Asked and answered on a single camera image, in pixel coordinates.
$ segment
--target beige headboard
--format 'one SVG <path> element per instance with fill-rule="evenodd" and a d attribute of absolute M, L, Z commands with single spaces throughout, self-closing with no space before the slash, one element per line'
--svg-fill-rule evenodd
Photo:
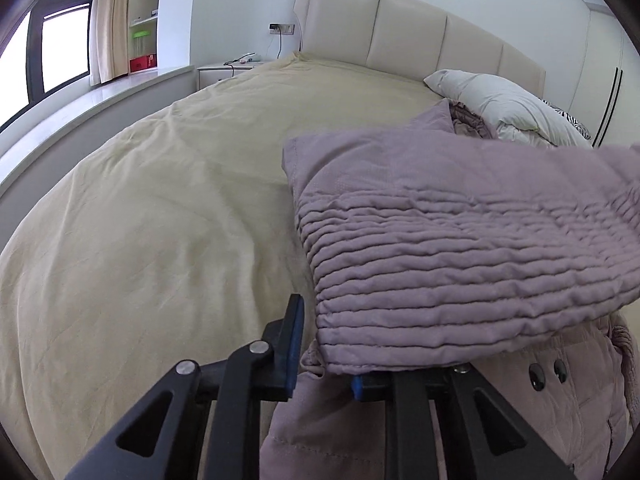
<path fill-rule="evenodd" d="M 545 71 L 482 28 L 418 0 L 296 0 L 302 50 L 422 80 L 443 68 L 502 76 L 542 97 Z"/>

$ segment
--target beige curtain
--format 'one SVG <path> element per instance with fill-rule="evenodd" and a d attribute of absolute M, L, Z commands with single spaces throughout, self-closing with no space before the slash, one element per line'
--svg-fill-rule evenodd
<path fill-rule="evenodd" d="M 94 0 L 89 22 L 91 85 L 129 72 L 129 0 Z"/>

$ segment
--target black window frame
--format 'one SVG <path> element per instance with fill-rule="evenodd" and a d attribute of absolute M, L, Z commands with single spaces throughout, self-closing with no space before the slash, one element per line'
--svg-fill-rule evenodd
<path fill-rule="evenodd" d="M 52 17 L 52 14 L 62 16 L 68 12 L 73 12 L 79 9 L 88 9 L 89 17 L 91 17 L 91 6 L 93 0 L 37 0 L 31 9 L 29 16 L 29 24 L 27 28 L 27 45 L 26 45 L 26 63 L 25 63 L 25 76 L 27 83 L 27 96 L 29 103 L 18 110 L 12 115 L 4 124 L 0 124 L 0 134 L 2 131 L 13 123 L 23 113 L 31 110 L 36 104 L 42 102 L 44 99 L 52 94 L 55 94 L 61 88 L 82 79 L 89 75 L 89 71 L 78 74 L 71 79 L 60 83 L 55 88 L 45 92 L 44 91 L 44 78 L 42 75 L 42 30 L 44 22 L 48 16 Z M 86 30 L 86 54 L 87 65 L 89 61 L 89 21 L 87 20 Z"/>

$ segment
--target zebra print fabric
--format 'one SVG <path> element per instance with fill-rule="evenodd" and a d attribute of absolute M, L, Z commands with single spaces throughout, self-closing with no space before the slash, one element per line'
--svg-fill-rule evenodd
<path fill-rule="evenodd" d="M 552 107 L 553 110 L 558 112 L 560 115 L 562 115 L 562 117 L 564 117 L 567 121 L 569 121 L 571 123 L 571 126 L 573 126 L 576 130 L 578 130 L 578 133 L 580 133 L 581 136 L 583 136 L 587 140 L 591 140 L 591 134 L 587 130 L 587 127 L 584 126 L 584 124 L 582 124 L 578 119 L 576 119 L 572 115 L 569 115 L 567 112 L 558 108 L 557 106 L 553 106 L 549 101 L 545 101 L 544 99 L 542 99 L 542 102 Z"/>

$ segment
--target clear plastic container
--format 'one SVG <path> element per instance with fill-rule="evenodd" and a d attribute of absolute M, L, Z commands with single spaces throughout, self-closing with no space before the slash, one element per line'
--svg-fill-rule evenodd
<path fill-rule="evenodd" d="M 133 54 L 135 57 L 149 54 L 151 44 L 150 36 L 151 32 L 148 30 L 139 30 L 133 34 Z"/>

